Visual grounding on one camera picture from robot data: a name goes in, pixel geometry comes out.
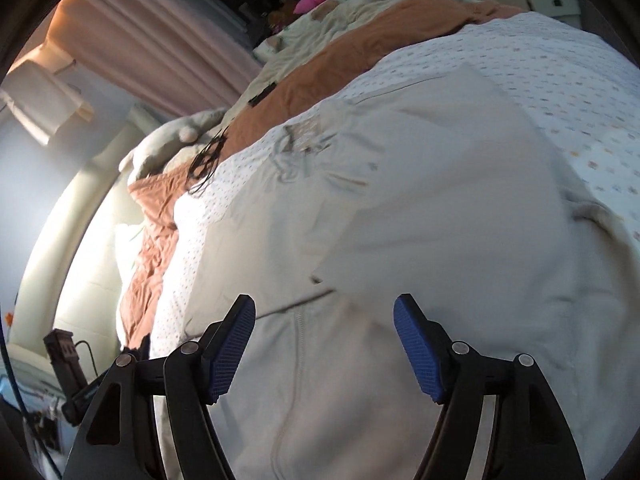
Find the beige hooded jacket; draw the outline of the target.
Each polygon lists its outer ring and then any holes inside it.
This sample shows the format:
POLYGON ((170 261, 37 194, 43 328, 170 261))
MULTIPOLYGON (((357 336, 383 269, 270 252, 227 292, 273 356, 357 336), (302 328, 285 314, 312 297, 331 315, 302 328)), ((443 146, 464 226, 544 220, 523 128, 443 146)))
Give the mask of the beige hooded jacket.
POLYGON ((195 337, 237 296, 254 332, 210 414, 240 479, 408 479, 436 424, 393 323, 410 294, 485 356, 529 353, 585 473, 639 426, 639 255, 529 118, 463 66, 322 102, 207 230, 195 337))

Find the cream padded headboard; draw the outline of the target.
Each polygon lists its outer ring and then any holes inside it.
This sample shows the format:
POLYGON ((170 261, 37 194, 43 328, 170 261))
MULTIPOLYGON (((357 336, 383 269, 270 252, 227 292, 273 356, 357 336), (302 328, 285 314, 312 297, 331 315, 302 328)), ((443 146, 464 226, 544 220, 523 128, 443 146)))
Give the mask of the cream padded headboard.
POLYGON ((66 186, 27 261, 8 344, 46 354, 42 338, 53 326, 58 298, 86 229, 120 176, 120 161, 157 126, 158 121, 142 106, 131 107, 119 133, 66 186))

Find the rust orange blanket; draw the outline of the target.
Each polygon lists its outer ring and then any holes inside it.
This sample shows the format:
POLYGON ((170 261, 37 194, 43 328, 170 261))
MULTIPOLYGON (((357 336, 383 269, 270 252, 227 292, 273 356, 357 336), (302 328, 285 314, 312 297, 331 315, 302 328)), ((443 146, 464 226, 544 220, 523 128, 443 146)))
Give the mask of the rust orange blanket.
POLYGON ((210 163, 239 153, 270 128, 333 96, 395 50, 445 37, 466 25, 481 25, 520 12, 494 0, 401 0, 372 21, 332 40, 307 63, 278 82, 255 107, 245 107, 228 127, 216 125, 198 142, 183 148, 162 170, 128 184, 131 198, 144 214, 140 252, 130 272, 122 274, 122 296, 116 313, 120 343, 137 349, 150 336, 164 274, 179 235, 175 202, 205 177, 210 163))

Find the grey plush toy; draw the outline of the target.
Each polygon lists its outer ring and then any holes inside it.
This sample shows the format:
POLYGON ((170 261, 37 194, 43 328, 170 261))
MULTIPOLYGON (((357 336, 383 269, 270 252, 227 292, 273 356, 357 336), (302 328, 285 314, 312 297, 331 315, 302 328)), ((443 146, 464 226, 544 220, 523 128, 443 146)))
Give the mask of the grey plush toy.
POLYGON ((183 116, 165 122, 149 133, 119 163, 118 170, 131 171, 127 180, 129 185, 162 170, 165 165, 183 148, 190 146, 218 125, 225 108, 202 110, 190 116, 183 116))

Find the black remote control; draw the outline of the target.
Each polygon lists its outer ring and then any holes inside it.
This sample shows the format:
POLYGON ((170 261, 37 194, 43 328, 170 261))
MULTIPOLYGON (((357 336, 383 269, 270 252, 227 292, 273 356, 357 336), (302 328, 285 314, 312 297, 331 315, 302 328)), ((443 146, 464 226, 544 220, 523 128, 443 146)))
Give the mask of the black remote control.
POLYGON ((249 99, 247 102, 247 105, 250 107, 255 107, 260 102, 262 102, 267 96, 269 96, 270 93, 273 92, 275 88, 277 88, 277 85, 278 84, 275 81, 270 82, 270 84, 267 84, 265 88, 262 89, 261 92, 258 92, 256 96, 253 96, 251 99, 249 99))

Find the white dotted quilt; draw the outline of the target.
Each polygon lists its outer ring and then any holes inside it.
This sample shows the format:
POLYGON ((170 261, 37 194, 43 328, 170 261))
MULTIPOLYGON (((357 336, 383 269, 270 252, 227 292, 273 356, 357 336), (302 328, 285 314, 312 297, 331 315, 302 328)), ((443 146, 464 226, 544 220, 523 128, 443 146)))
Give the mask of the white dotted quilt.
MULTIPOLYGON (((534 13, 398 49, 337 92, 358 100, 469 65, 518 104, 558 148, 593 196, 639 241, 639 70, 600 37, 534 13)), ((311 139, 318 110, 279 122, 222 162, 194 195, 178 199, 179 240, 164 275, 151 332, 151 354, 181 339, 184 311, 206 230, 269 155, 311 139)))

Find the pink curtain left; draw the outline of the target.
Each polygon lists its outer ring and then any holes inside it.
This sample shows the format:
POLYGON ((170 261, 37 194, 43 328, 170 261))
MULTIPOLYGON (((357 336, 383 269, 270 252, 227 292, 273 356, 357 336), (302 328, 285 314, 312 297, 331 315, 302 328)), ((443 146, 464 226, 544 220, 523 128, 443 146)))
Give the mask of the pink curtain left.
POLYGON ((47 40, 175 116, 232 106, 260 71, 242 26, 213 0, 62 0, 47 40))

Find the beige bear print blanket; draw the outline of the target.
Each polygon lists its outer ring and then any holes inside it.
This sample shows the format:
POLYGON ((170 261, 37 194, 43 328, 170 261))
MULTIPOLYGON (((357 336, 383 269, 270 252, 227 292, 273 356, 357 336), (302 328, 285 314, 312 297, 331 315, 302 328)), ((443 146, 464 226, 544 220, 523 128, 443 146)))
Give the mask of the beige bear print blanket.
POLYGON ((254 49, 262 62, 262 70, 224 115, 217 129, 228 127, 251 99, 307 63, 332 40, 369 23, 376 14, 398 2, 401 0, 326 0, 282 32, 265 39, 254 49))

